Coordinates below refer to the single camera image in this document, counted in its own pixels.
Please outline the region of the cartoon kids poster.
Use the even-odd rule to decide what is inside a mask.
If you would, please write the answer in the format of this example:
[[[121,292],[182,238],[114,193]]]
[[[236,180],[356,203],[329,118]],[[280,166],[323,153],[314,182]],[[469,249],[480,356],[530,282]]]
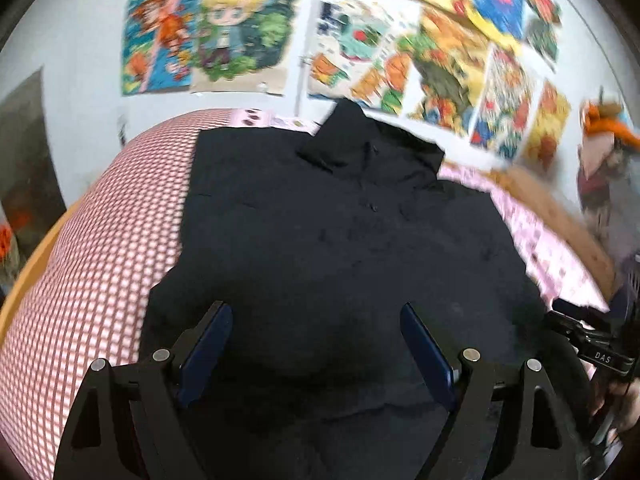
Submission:
[[[129,0],[125,96],[190,90],[280,96],[298,0]]]

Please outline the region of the colourful cartoon poster row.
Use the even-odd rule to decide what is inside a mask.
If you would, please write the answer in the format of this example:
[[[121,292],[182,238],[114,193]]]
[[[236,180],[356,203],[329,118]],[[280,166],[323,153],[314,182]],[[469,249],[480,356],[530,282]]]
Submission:
[[[559,13],[550,0],[298,0],[288,77],[304,98],[548,166],[570,104],[536,65],[555,58]]]

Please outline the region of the red white checkered sheet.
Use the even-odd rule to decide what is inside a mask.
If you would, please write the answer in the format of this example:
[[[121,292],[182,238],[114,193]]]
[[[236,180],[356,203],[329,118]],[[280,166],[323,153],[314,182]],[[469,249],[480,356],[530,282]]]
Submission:
[[[53,476],[90,363],[137,361],[151,288],[176,263],[193,150],[231,110],[199,110],[131,140],[80,200],[1,344],[1,434],[30,478]]]

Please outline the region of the dark navy padded jacket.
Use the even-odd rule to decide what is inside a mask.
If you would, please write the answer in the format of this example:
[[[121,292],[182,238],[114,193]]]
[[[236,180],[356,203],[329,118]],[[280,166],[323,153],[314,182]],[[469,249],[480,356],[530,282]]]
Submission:
[[[181,255],[152,289],[142,354],[221,300],[231,336],[186,428],[212,479],[411,479],[446,413],[402,338],[412,304],[456,347],[538,359],[585,426],[588,380],[488,194],[442,151],[342,101],[315,134],[196,138]]]

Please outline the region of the grey wall panel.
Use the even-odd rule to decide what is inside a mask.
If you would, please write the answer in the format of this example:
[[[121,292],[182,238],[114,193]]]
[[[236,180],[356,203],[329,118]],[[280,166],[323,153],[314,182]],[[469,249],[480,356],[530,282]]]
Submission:
[[[29,258],[66,206],[58,186],[35,72],[1,102],[1,210]]]

